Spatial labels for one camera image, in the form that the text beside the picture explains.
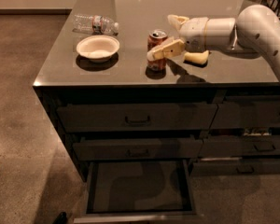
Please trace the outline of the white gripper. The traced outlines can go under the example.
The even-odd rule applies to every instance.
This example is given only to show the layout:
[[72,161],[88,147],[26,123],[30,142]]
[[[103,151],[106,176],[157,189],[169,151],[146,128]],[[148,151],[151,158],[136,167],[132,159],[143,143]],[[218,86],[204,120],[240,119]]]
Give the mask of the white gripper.
[[209,21],[207,17],[189,19],[184,16],[168,15],[167,20],[172,27],[179,31],[179,37],[184,42],[173,37],[167,38],[147,53],[149,61],[172,58],[185,50],[188,52],[205,51],[205,29]]

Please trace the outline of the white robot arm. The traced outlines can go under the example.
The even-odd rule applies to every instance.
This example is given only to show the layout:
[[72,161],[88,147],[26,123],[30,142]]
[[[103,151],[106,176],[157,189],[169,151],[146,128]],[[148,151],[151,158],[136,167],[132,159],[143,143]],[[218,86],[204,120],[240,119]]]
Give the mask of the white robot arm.
[[199,56],[208,50],[247,59],[261,56],[280,83],[280,20],[268,7],[246,7],[237,18],[169,15],[167,20],[179,38],[170,37],[151,49],[147,53],[150,61],[172,58],[184,51]]

